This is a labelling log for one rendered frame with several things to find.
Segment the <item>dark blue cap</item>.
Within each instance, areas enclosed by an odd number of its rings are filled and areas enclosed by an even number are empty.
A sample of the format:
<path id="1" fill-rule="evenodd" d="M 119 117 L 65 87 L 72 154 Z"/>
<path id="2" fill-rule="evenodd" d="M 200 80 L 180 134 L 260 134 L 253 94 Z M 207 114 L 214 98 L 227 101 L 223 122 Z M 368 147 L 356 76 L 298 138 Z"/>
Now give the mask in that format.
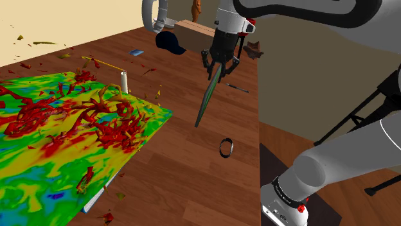
<path id="1" fill-rule="evenodd" d="M 161 31 L 155 37 L 156 46 L 165 49 L 175 55 L 181 55 L 186 49 L 179 45 L 179 41 L 174 33 L 170 31 Z"/>

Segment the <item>white curved headphones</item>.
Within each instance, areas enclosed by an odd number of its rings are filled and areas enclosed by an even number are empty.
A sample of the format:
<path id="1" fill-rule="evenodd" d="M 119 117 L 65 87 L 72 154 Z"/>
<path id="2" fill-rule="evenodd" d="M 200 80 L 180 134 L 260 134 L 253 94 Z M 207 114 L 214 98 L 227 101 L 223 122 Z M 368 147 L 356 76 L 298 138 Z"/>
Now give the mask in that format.
<path id="1" fill-rule="evenodd" d="M 155 22 L 152 20 L 152 8 L 153 3 L 158 1 L 158 13 Z M 153 31 L 154 33 L 160 33 L 167 19 L 168 13 L 168 0 L 142 0 L 141 14 L 144 27 L 148 31 Z"/>

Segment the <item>yellow pencil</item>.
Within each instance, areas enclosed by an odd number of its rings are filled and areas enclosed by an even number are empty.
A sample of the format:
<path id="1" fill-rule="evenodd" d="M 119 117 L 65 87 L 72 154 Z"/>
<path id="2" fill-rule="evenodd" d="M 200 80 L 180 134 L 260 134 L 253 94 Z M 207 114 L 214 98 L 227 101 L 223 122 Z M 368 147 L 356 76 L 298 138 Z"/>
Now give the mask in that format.
<path id="1" fill-rule="evenodd" d="M 102 62 L 102 61 L 97 60 L 97 59 L 95 59 L 95 58 L 91 58 L 91 57 L 88 57 L 88 56 L 81 56 L 81 57 L 82 57 L 83 59 L 96 61 L 97 63 L 100 63 L 100 64 L 103 64 L 103 65 L 112 67 L 112 68 L 117 69 L 117 70 L 120 70 L 120 71 L 126 71 L 125 69 L 122 69 L 122 68 L 120 68 L 120 67 L 116 67 L 116 66 L 114 66 L 114 65 L 111 65 L 111 64 Z"/>

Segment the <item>orange figure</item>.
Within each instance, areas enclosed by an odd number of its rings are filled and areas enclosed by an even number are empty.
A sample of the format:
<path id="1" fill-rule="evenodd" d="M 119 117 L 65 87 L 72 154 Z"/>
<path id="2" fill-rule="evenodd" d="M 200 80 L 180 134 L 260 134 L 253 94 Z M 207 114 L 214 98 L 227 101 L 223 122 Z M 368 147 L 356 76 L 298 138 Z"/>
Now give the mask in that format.
<path id="1" fill-rule="evenodd" d="M 192 13 L 192 22 L 197 22 L 199 15 L 202 13 L 201 0 L 193 0 L 191 13 Z"/>

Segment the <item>brown hat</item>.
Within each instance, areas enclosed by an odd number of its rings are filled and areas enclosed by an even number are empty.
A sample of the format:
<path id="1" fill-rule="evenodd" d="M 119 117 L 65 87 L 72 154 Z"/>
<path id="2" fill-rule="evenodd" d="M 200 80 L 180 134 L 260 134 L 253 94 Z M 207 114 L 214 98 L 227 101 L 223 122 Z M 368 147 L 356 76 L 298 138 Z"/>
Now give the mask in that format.
<path id="1" fill-rule="evenodd" d="M 243 50 L 247 53 L 249 58 L 255 59 L 260 58 L 264 52 L 261 50 L 260 42 L 247 42 L 247 45 L 243 47 Z"/>

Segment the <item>black pen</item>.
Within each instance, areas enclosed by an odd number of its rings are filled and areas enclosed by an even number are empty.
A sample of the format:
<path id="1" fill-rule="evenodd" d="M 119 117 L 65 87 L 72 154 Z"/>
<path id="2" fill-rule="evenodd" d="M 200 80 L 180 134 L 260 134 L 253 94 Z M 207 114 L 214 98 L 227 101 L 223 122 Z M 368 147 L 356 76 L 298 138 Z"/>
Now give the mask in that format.
<path id="1" fill-rule="evenodd" d="M 232 85 L 232 84 L 230 84 L 230 83 L 226 83 L 226 85 L 227 85 L 227 86 L 229 86 L 229 87 L 231 87 L 231 88 L 234 88 L 234 89 L 240 90 L 240 91 L 242 91 L 242 92 L 249 93 L 249 91 L 248 91 L 248 90 L 246 90 L 246 89 L 243 89 L 243 88 L 240 88 L 240 87 L 237 87 L 237 86 L 235 86 L 235 85 Z"/>

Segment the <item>white cylinder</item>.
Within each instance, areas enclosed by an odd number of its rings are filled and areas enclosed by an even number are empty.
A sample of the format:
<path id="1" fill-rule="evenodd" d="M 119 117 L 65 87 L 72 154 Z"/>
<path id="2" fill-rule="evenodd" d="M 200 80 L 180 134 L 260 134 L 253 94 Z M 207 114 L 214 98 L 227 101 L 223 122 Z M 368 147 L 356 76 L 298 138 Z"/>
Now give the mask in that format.
<path id="1" fill-rule="evenodd" d="M 129 92 L 129 88 L 128 88 L 128 81 L 127 81 L 127 72 L 126 71 L 122 71 L 120 78 L 121 78 L 121 90 L 124 93 L 128 93 Z"/>

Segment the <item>multicoloured book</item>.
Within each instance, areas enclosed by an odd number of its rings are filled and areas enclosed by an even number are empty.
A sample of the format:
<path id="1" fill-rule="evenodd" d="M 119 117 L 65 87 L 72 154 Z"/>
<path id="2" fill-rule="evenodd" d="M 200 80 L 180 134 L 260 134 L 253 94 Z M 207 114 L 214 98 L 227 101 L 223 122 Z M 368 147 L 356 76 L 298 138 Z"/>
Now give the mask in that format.
<path id="1" fill-rule="evenodd" d="M 48 94 L 58 82 L 69 82 L 76 73 L 56 73 L 5 80 L 17 94 L 38 101 L 38 91 Z M 105 98 L 117 91 L 107 85 Z M 36 143 L 38 134 L 7 138 L 0 125 L 0 226 L 66 226 L 79 212 L 89 210 L 120 169 L 171 118 L 172 111 L 124 93 L 131 104 L 148 117 L 147 138 L 132 152 L 122 148 L 98 147 L 93 138 L 76 143 L 45 157 Z M 3 96 L 0 117 L 13 116 L 20 110 L 12 97 Z"/>

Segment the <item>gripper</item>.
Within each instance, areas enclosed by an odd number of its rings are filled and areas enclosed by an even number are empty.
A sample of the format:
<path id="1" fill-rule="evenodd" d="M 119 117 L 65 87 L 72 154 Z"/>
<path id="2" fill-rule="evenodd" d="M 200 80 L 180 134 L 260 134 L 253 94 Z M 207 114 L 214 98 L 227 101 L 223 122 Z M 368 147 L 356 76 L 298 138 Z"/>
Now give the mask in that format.
<path id="1" fill-rule="evenodd" d="M 211 74 L 216 62 L 220 64 L 220 76 L 218 82 L 227 74 L 231 74 L 233 70 L 239 65 L 240 60 L 234 56 L 234 50 L 238 40 L 237 33 L 226 33 L 219 29 L 215 30 L 212 45 L 209 52 L 212 57 L 212 61 L 208 61 L 208 50 L 204 49 L 201 51 L 203 66 L 207 69 L 208 80 L 211 80 Z M 226 69 L 226 63 L 232 59 L 231 66 Z"/>

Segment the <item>black metal tripod stand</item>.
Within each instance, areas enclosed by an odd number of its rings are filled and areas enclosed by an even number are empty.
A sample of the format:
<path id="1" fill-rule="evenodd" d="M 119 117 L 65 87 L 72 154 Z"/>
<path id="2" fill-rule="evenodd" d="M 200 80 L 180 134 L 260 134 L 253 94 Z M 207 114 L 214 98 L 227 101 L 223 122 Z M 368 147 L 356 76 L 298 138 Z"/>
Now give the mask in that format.
<path id="1" fill-rule="evenodd" d="M 401 165 L 401 70 L 394 71 L 314 143 L 308 194 L 334 182 Z"/>

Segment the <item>thin grey green tablet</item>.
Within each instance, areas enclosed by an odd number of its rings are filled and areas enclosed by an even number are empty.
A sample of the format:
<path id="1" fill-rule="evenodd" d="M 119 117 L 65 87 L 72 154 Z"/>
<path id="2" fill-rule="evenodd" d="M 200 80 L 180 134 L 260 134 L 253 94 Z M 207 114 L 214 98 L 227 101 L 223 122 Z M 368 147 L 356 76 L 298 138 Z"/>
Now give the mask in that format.
<path id="1" fill-rule="evenodd" d="M 217 70 L 216 70 L 216 72 L 215 72 L 215 74 L 214 74 L 214 76 L 213 76 L 213 78 L 211 79 L 210 84 L 208 85 L 208 88 L 206 89 L 206 92 L 204 93 L 204 97 L 202 99 L 202 103 L 201 103 L 201 106 L 200 106 L 200 109 L 199 109 L 199 113 L 197 115 L 197 119 L 196 119 L 196 122 L 195 122 L 195 127 L 196 128 L 198 127 L 198 125 L 199 125 L 199 123 L 200 123 L 200 121 L 201 121 L 201 119 L 203 117 L 203 114 L 204 114 L 204 112 L 206 110 L 206 107 L 207 107 L 207 105 L 209 103 L 209 100 L 210 100 L 210 98 L 211 98 L 211 96 L 213 94 L 213 91 L 215 90 L 215 87 L 216 87 L 217 83 L 218 83 L 218 79 L 220 78 L 221 68 L 222 68 L 222 66 L 219 65 Z"/>

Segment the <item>red spiky branching sculpture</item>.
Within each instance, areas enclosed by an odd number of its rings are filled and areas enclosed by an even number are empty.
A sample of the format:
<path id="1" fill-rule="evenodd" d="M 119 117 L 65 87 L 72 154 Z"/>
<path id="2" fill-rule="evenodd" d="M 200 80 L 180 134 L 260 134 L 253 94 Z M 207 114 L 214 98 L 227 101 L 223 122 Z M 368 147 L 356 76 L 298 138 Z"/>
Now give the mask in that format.
<path id="1" fill-rule="evenodd" d="M 40 149 L 45 157 L 88 137 L 98 147 L 122 148 L 124 152 L 132 152 L 147 138 L 146 114 L 124 97 L 118 85 L 113 85 L 114 95 L 105 98 L 108 86 L 95 89 L 96 78 L 89 71 L 75 74 L 69 82 L 58 82 L 48 94 L 38 91 L 38 101 L 17 94 L 12 85 L 0 85 L 0 106 L 6 105 L 2 97 L 8 96 L 20 110 L 0 117 L 3 133 L 7 138 L 38 134 L 39 140 L 27 147 Z"/>

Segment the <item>white plate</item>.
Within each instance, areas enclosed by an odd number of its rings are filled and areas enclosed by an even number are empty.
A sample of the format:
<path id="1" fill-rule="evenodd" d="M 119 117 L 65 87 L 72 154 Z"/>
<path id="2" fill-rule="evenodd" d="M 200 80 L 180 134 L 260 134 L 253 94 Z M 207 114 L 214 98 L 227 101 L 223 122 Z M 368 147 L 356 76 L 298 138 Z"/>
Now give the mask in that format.
<path id="1" fill-rule="evenodd" d="M 154 26 L 157 22 L 157 18 L 153 18 L 152 25 Z M 166 29 L 173 29 L 177 21 L 173 19 L 166 18 L 164 23 L 164 28 Z"/>

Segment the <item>brown cardboard box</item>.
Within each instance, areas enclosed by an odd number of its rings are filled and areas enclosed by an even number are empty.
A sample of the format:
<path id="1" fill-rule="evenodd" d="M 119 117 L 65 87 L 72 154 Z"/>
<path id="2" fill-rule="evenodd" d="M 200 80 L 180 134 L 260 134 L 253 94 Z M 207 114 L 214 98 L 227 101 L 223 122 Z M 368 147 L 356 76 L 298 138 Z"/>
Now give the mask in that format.
<path id="1" fill-rule="evenodd" d="M 175 23 L 174 34 L 182 48 L 200 53 L 211 47 L 215 30 L 189 20 L 182 20 Z"/>

